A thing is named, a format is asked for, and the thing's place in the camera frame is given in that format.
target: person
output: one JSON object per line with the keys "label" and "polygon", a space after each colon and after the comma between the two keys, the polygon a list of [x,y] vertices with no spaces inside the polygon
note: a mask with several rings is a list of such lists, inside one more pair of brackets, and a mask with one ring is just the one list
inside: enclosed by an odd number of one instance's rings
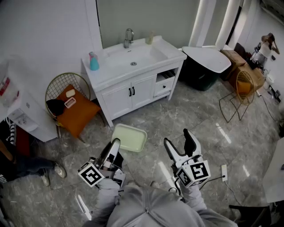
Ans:
{"label": "person", "polygon": [[131,182],[118,196],[119,186],[112,179],[98,183],[99,193],[92,219],[83,227],[237,227],[237,224],[208,209],[197,185],[185,188],[182,197],[158,188]]}
{"label": "person", "polygon": [[41,157],[27,157],[17,153],[16,147],[5,139],[0,139],[0,182],[14,180],[27,175],[39,175],[45,186],[49,186],[47,169],[54,169],[62,178],[65,169],[57,162]]}
{"label": "person", "polygon": [[260,49],[258,52],[254,52],[251,61],[252,63],[264,67],[267,58],[272,55],[272,51],[275,51],[277,54],[280,54],[279,49],[275,43],[275,37],[272,33],[264,35],[261,37]]}

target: cardboard box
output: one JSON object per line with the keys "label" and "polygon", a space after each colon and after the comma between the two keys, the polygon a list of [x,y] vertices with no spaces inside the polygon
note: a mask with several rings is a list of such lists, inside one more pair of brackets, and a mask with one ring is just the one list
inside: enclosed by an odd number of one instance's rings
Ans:
{"label": "cardboard box", "polygon": [[230,70],[228,70],[225,75],[221,76],[223,80],[228,80],[231,74],[235,71],[235,69],[246,64],[246,61],[241,56],[239,56],[237,52],[233,50],[220,50],[220,52],[224,54],[231,61],[232,64]]}
{"label": "cardboard box", "polygon": [[255,91],[257,91],[263,86],[264,79],[261,71],[258,68],[252,70],[249,64],[246,63],[245,65],[236,68],[235,71],[232,73],[231,77],[229,78],[229,83],[233,86],[233,88],[235,88],[236,86],[237,75],[240,71],[246,71],[249,73],[253,80]]}

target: jeans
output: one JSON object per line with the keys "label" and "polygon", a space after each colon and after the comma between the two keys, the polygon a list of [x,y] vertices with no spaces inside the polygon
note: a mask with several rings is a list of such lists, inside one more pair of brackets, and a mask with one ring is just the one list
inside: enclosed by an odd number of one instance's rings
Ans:
{"label": "jeans", "polygon": [[44,174],[45,169],[54,169],[55,162],[41,157],[17,156],[17,176]]}

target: faucet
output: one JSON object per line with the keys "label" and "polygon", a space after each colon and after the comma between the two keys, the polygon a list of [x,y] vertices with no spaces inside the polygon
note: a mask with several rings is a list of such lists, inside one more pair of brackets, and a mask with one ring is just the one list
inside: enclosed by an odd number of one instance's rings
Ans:
{"label": "faucet", "polygon": [[[131,32],[131,40],[128,39],[128,32]],[[129,48],[129,44],[133,43],[133,36],[134,36],[134,32],[132,31],[131,28],[126,29],[125,32],[125,40],[124,40],[124,48]]]}

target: door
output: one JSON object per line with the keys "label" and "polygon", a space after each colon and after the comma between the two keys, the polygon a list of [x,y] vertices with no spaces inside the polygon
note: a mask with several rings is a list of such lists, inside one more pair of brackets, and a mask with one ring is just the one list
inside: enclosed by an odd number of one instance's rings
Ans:
{"label": "door", "polygon": [[102,94],[111,119],[120,117],[132,109],[131,83]]}
{"label": "door", "polygon": [[157,75],[131,82],[132,108],[137,109],[153,100]]}

